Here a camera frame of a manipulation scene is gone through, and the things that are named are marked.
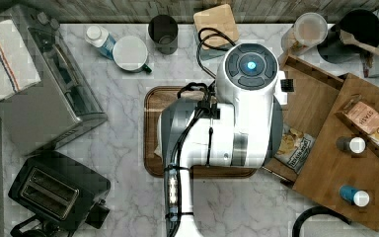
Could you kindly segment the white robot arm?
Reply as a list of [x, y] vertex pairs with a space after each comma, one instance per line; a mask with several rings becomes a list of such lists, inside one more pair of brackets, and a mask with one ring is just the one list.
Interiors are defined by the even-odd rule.
[[163, 159], [167, 237], [199, 237], [194, 221], [190, 169], [260, 168], [272, 158], [283, 134], [279, 65], [259, 43], [240, 43], [223, 56], [212, 90], [191, 83], [203, 97], [178, 96], [158, 118]]

